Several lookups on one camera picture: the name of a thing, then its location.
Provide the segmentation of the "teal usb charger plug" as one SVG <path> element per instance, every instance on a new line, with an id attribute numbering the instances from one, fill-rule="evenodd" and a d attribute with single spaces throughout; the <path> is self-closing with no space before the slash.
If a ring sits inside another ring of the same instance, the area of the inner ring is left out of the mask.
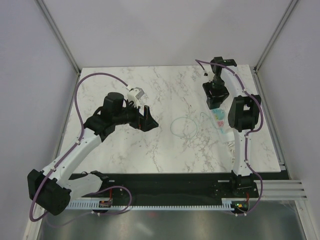
<path id="1" fill-rule="evenodd" d="M 225 111 L 220 108 L 216 108 L 212 110 L 213 115 L 217 120 L 223 120 L 225 118 Z"/>

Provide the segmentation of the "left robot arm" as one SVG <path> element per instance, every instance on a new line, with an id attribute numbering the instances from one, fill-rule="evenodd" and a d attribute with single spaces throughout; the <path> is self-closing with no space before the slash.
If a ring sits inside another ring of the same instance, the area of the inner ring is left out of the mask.
<path id="1" fill-rule="evenodd" d="M 118 92 L 108 93 L 103 105 L 82 123 L 80 134 L 70 148 L 41 171 L 33 169 L 28 174 L 31 204 L 39 205 L 56 216 L 80 197 L 93 193 L 99 197 L 106 196 L 110 185 L 104 181 L 106 177 L 102 173 L 92 171 L 74 180 L 70 177 L 87 155 L 115 131 L 116 126 L 130 125 L 143 132 L 159 126 L 148 105 L 144 105 L 143 113 L 140 113 L 139 100 L 143 95 L 144 91 L 138 87 L 129 90 L 127 96 Z"/>

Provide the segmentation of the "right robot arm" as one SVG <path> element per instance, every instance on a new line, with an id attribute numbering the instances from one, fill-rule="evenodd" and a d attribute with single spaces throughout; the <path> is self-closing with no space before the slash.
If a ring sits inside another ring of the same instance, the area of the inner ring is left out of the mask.
<path id="1" fill-rule="evenodd" d="M 210 110 L 215 110 L 228 98 L 232 103 L 227 115 L 229 127 L 233 131 L 235 143 L 235 161 L 231 170 L 227 190 L 235 197 L 254 191 L 255 171 L 251 163 L 251 134 L 258 132 L 264 123 L 261 109 L 261 97 L 252 94 L 237 74 L 237 63 L 234 59 L 214 57 L 209 63 L 212 75 L 202 87 L 206 103 Z"/>

